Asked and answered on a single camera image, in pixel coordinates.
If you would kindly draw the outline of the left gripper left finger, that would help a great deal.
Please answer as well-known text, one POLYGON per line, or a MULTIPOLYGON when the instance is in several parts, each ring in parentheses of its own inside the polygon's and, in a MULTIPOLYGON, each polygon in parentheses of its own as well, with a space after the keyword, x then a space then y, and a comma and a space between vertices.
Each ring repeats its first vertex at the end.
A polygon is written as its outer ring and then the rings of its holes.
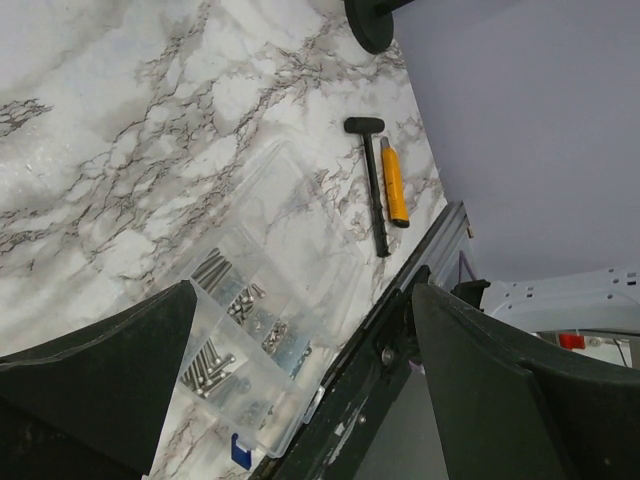
POLYGON ((153 465, 197 295, 183 280, 1 360, 4 479, 140 479, 153 465))

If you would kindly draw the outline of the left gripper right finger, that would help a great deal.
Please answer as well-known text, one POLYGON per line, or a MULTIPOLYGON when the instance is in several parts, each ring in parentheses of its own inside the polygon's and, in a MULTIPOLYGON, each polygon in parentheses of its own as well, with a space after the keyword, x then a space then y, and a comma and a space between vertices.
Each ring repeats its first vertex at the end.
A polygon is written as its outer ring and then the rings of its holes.
POLYGON ((639 374, 554 346, 429 284, 412 292, 452 479, 635 479, 639 374))

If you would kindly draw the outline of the black clip round stand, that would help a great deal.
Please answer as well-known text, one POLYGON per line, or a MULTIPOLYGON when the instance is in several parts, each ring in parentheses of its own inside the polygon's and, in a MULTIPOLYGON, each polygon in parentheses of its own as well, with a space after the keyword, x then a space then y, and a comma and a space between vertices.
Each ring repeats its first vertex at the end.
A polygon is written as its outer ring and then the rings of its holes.
POLYGON ((345 0, 349 26, 360 46, 372 55, 387 50, 394 38, 393 12, 413 0, 345 0))

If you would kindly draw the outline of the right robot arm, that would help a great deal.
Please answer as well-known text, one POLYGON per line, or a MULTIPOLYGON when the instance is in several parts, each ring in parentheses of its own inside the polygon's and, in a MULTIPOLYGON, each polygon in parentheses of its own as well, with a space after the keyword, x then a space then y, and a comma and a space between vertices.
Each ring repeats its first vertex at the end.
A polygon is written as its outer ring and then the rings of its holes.
POLYGON ((476 280, 452 293, 528 332, 639 332, 639 265, 527 281, 476 280))

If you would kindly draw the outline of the clear plastic screw box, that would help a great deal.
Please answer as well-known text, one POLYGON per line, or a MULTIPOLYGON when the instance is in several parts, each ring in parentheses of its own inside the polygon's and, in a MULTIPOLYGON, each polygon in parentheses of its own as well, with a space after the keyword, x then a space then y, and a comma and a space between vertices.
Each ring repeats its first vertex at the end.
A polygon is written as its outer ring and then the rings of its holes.
POLYGON ((180 273, 197 295, 180 389, 272 458, 316 409, 364 267, 316 156, 279 140, 251 158, 180 273))

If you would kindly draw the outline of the small orange object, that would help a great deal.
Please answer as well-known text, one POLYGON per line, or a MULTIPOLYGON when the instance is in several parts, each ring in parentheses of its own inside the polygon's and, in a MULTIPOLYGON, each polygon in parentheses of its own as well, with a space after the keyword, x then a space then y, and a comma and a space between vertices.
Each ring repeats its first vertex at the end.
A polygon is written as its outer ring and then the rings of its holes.
POLYGON ((386 136, 381 138, 380 143, 389 218, 396 227, 406 229, 410 226, 410 218, 399 158, 386 136))

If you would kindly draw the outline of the black T-shaped tool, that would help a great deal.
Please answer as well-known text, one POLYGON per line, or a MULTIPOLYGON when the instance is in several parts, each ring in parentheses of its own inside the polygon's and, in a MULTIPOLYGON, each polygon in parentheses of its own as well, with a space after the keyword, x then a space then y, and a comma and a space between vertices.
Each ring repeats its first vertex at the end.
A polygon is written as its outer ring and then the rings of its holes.
POLYGON ((373 136, 375 134, 383 132, 385 123, 382 119, 379 118, 351 116, 344 121, 343 128, 346 133, 359 135, 362 138, 364 158, 369 181, 372 229, 376 246, 376 254, 379 258, 386 258, 390 255, 390 250, 384 225, 383 207, 381 202, 378 174, 376 169, 376 158, 373 147, 373 136))

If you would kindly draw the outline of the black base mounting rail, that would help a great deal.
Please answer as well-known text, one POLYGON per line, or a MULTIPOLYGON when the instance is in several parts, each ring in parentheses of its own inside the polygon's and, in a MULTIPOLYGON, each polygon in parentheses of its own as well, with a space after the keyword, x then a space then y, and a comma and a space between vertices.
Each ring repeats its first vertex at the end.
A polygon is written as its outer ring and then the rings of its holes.
POLYGON ((326 392, 310 422, 279 459, 264 459, 253 479, 351 479, 389 409, 420 363, 411 293, 431 275, 417 269, 398 282, 356 330, 325 377, 326 392))

